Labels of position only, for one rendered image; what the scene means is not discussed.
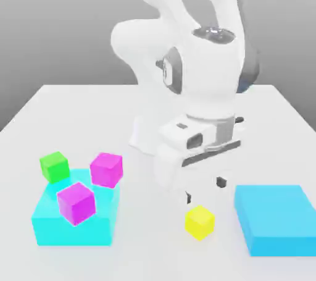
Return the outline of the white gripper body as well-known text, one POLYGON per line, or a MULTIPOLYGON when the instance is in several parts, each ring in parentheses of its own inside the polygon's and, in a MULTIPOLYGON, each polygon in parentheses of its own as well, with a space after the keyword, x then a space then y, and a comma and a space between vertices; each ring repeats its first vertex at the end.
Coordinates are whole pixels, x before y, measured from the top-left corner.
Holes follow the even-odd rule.
POLYGON ((162 144, 154 160, 155 180, 168 191, 193 187, 196 182, 206 179, 208 174, 213 175, 219 171, 225 155, 240 146, 241 140, 232 140, 217 147, 180 151, 162 144))

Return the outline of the small yellow cube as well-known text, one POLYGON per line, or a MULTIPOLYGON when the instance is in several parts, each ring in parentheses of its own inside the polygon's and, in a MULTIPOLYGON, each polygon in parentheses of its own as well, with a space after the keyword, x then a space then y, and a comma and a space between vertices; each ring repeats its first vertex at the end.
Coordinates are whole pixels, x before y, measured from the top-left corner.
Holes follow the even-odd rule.
POLYGON ((185 230, 201 241, 214 231, 215 216, 204 206, 198 205, 185 215, 185 230))

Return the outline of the small magenta cube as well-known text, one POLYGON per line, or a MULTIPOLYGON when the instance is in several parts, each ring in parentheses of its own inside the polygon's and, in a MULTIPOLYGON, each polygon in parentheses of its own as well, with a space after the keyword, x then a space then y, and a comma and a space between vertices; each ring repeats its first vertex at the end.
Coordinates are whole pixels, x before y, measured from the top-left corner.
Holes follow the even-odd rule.
POLYGON ((81 182, 57 192, 60 214, 77 226, 96 213, 94 193, 81 182))
POLYGON ((123 177, 123 159, 121 155, 99 153, 90 164, 93 185, 115 188, 123 177))

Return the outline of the small green cube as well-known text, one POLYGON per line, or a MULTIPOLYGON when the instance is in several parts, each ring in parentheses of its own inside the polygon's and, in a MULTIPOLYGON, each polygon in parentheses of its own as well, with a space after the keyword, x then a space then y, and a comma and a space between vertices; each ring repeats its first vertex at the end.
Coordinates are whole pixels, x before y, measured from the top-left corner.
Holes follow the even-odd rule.
POLYGON ((70 177, 69 162, 59 151, 40 158, 39 163, 43 176, 50 184, 70 177))

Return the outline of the large blue box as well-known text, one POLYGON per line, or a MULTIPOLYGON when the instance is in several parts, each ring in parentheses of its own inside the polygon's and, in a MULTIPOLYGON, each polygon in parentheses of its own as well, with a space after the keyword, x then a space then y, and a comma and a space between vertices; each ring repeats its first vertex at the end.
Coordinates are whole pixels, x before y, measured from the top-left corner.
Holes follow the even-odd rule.
POLYGON ((316 256, 316 209, 299 185, 238 185, 234 206, 251 256, 316 256))

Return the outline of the large cyan box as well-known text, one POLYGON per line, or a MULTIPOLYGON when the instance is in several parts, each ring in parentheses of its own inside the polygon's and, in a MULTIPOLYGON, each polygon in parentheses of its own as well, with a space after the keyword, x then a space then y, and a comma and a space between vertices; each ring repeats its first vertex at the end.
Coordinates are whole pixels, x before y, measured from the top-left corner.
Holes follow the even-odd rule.
POLYGON ((39 246, 109 246, 114 236, 120 185, 106 188, 93 185, 89 169, 72 169, 70 177, 47 184, 35 207, 31 222, 39 246), (77 226, 59 212, 57 192, 81 182, 93 193, 96 213, 77 226))

